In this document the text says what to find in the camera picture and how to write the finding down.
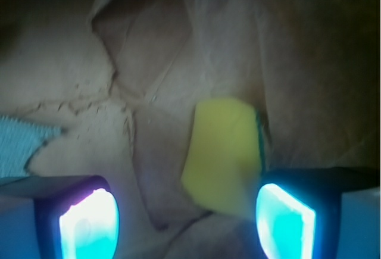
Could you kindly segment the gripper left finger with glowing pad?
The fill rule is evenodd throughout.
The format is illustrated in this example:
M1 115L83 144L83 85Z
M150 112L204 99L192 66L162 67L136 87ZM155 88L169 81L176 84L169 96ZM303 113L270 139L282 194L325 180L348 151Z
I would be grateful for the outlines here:
M1 258L113 258L119 227L101 176L1 178Z

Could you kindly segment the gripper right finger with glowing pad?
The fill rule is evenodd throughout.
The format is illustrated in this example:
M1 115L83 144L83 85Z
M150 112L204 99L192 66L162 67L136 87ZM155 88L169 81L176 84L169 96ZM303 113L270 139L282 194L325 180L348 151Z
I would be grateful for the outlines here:
M379 258L380 171L268 171L257 193L256 225L268 258Z

